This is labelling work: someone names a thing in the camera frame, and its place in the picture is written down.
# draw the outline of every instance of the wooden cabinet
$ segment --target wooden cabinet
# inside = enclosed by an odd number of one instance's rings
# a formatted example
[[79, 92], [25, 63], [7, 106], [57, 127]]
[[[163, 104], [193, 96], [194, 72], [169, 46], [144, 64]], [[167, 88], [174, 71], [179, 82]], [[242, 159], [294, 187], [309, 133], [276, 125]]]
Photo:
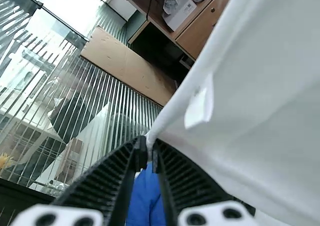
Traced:
[[181, 33], [176, 42], [197, 58], [229, 0], [212, 0]]

